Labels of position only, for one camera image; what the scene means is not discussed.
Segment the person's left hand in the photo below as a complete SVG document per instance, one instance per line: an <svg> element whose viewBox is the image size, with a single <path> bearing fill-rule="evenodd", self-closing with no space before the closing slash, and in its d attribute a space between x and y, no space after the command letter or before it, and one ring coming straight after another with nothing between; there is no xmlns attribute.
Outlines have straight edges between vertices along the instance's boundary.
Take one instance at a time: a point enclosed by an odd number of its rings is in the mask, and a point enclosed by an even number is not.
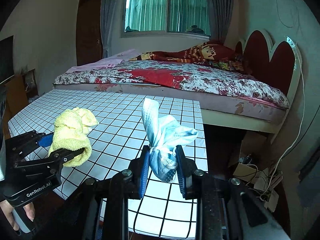
<svg viewBox="0 0 320 240"><path fill-rule="evenodd" d="M25 205L24 207L24 211L27 215L27 217L33 221L35 218L35 208L33 203L29 203L27 205ZM9 202L7 200L4 200L1 202L1 210L4 213L6 219L8 220L9 224L12 226L12 228L15 231L19 230L19 225L16 223L13 215L12 215L12 211L14 210L14 208L9 204Z"/></svg>

